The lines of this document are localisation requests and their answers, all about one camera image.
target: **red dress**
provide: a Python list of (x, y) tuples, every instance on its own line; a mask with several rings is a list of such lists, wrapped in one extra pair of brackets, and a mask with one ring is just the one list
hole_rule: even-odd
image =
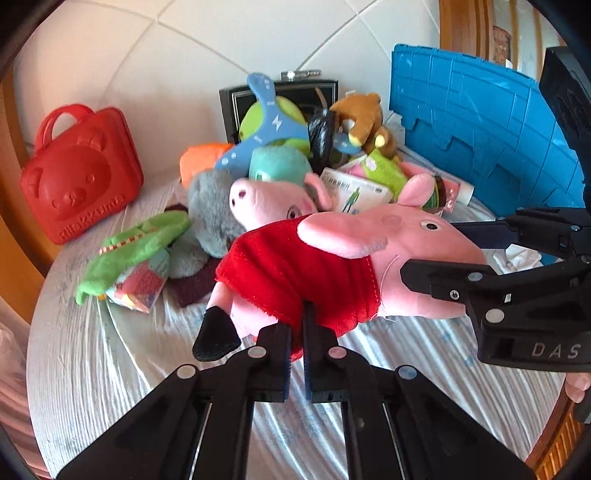
[(304, 300), (314, 304), (316, 323), (337, 337), (374, 317), (379, 307), (370, 257), (350, 260), (305, 244), (297, 235), (304, 218), (241, 235), (216, 270), (217, 281), (291, 326), (292, 360), (302, 355)]

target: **red case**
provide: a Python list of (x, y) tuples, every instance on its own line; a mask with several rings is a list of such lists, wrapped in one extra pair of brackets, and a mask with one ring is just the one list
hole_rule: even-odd
[[(57, 118), (76, 124), (52, 140)], [(134, 142), (123, 113), (84, 105), (52, 111), (39, 127), (35, 153), (21, 175), (29, 207), (47, 236), (62, 245), (121, 211), (144, 184)]]

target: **blue plastic crate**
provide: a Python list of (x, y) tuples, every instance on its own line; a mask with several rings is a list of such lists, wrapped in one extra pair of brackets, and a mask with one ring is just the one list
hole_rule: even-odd
[(402, 115), (409, 148), (471, 182), (496, 215), (584, 206), (577, 155), (534, 79), (462, 53), (396, 45), (390, 110)]

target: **orange toy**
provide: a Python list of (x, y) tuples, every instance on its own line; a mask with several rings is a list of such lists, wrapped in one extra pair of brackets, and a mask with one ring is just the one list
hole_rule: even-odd
[(189, 147), (178, 162), (183, 187), (188, 189), (191, 180), (197, 173), (206, 168), (213, 168), (215, 162), (233, 146), (230, 143), (207, 143), (196, 147)]

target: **black box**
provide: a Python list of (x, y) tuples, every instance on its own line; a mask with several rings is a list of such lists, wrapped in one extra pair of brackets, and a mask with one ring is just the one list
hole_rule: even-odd
[[(306, 119), (318, 107), (322, 107), (322, 101), (316, 92), (319, 89), (330, 107), (339, 99), (338, 80), (329, 79), (302, 79), (276, 81), (275, 91), (294, 102)], [(240, 122), (248, 112), (248, 109), (256, 102), (256, 97), (248, 85), (224, 88), (220, 90), (220, 103), (222, 104), (223, 124), (226, 129), (226, 137), (230, 143), (238, 143), (238, 128)]]

